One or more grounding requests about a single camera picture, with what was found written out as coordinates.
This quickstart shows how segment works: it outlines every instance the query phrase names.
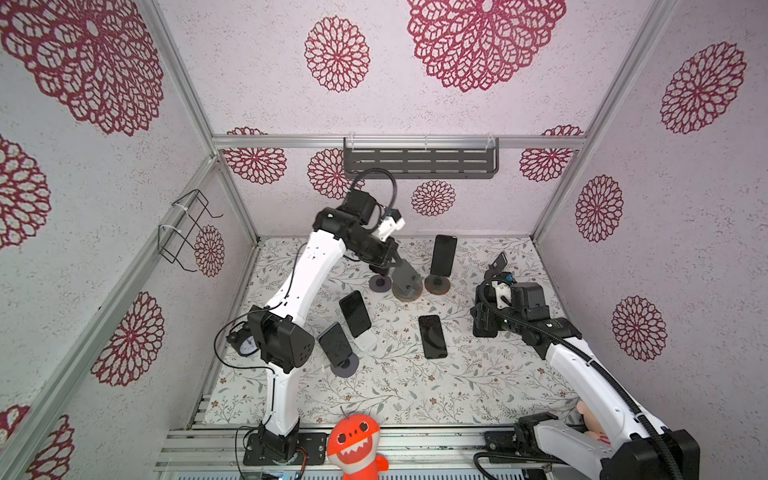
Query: smartphone screen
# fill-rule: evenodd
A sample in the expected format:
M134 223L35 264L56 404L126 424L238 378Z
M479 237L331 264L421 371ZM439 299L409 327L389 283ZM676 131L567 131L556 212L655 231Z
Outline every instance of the smartphone screen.
M442 325L437 315L419 317L419 328L422 331L422 346L424 357L427 359L444 359L448 356L445 348L445 338L442 336Z
M432 251L432 267L429 272L436 276L451 276L453 256L456 253L456 237L438 235Z
M371 317L368 316L368 310L358 290L339 300L339 306L353 337L357 338L371 328Z
M325 332L320 333L317 341L333 366L344 363L344 360L352 353L352 347L339 322L334 322Z

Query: red flower pattern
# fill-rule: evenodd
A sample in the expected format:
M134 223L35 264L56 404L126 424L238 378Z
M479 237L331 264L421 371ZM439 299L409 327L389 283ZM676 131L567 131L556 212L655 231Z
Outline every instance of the red flower pattern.
M661 121L674 133L687 134L725 113L744 82L744 52L722 41L687 59L672 75L661 98Z
M224 240L213 225L206 225L194 241L194 259L205 276L216 276L224 265Z
M551 40L565 0L408 0L414 55L444 87L488 90Z
M10 409L0 412L0 447L6 440L11 438L11 434L16 430L16 426L29 412L29 406L14 405Z
M306 170L312 187L328 198L341 200L346 196L352 181L344 176L344 152L338 148L319 151L310 159ZM357 184L360 189L366 181Z
M582 135L584 132L573 125L558 125L543 135ZM523 176L537 182L560 177L574 151L569 148L528 148L520 158Z
M304 42L306 66L330 91L349 91L368 73L371 58L357 25L339 17L317 22Z
M77 120L133 135L159 115L163 70L131 0L0 0L0 31L40 91Z
M667 346L667 324L645 298L628 296L620 301L611 322L621 349L637 360L655 359Z
M256 128L238 127L229 135L266 135ZM232 171L255 184L277 182L286 173L282 148L234 148L221 152Z
M606 175L598 175L584 185L578 196L578 231L591 242L605 240L618 227L623 206L618 182Z
M74 428L69 425L69 415L62 415L58 428L48 434L45 446L27 468L28 480L61 480L69 472L69 461L74 453Z
M0 135L0 250L35 236L51 211L50 197L37 161Z
M107 346L91 367L99 383L126 386L135 382L157 358L163 346L165 319L157 300L139 293Z
M434 217L447 212L455 200L456 191L448 182L430 180L414 190L411 206L421 215Z

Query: floral tablecloth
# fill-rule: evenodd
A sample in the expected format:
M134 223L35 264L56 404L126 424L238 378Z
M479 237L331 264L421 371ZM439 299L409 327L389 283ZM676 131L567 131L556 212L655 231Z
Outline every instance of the floral tablecloth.
M400 238L400 255L423 276L429 274L432 238ZM269 238L262 242L257 268L241 311L264 303L290 275L296 249L306 238ZM494 339L472 335L469 308L475 286L488 264L506 252L508 270L519 282L544 287L552 316L560 316L560 302L531 241L519 238L459 238L451 275L452 287L444 296L427 292L411 303L391 292L368 288L372 273L364 263L343 259L320 288L306 327L317 336L331 323L342 324L352 339L339 308L339 299L360 290L372 319L378 345L360 357L355 375L334 376L319 345L301 368L300 415L303 425L333 424L345 412L364 412L382 424L467 425L514 422L519 416L549 411L567 415L578 397L565 380L538 358L519 336L500 333ZM418 318L439 315L448 358L427 360L419 338ZM238 366L263 365L258 354L249 358L228 349L228 362ZM211 392L206 423L258 423L266 399L263 370L221 367Z

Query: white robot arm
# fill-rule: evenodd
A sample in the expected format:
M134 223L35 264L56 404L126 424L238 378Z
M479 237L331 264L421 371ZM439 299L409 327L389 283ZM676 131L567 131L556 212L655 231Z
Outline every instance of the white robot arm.
M376 170L386 172L366 170L353 182L341 206L317 214L314 231L291 276L264 308L254 306L248 314L248 330L268 365L268 403L257 434L264 455L275 462L288 462L296 453L299 368L310 357L315 342L303 327L330 270L347 250L375 271L410 267L399 258L397 242L390 237L404 225L392 208L396 187L376 228L365 227L376 201L354 186L366 172ZM392 277L393 283L397 283L396 277ZM611 441L610 445L597 442L545 412L519 419L512 445L502 449L496 445L494 452L476 455L476 461L478 456L512 461L556 457L591 480L698 479L696 441L684 430L672 432L632 398L597 361L570 322L550 318L538 284L515 283L506 273L491 275L480 283L475 296L476 304L470 310L475 336L496 336L500 329L522 335L587 403Z
M630 396L568 320L550 318L541 286L493 273L477 287L475 303L470 310L475 336L493 337L500 329L520 334L565 377L611 442L598 442L544 412L518 420L506 455L495 444L494 453L479 458L551 455L591 480L698 479L696 441L685 430L671 431Z

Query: orange plush toy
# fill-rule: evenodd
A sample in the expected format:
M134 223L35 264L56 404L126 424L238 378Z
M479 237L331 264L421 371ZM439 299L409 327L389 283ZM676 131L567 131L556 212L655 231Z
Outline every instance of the orange plush toy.
M344 471L343 480L376 480L389 470L376 454L381 428L367 415L350 415L336 424L328 437L328 460Z

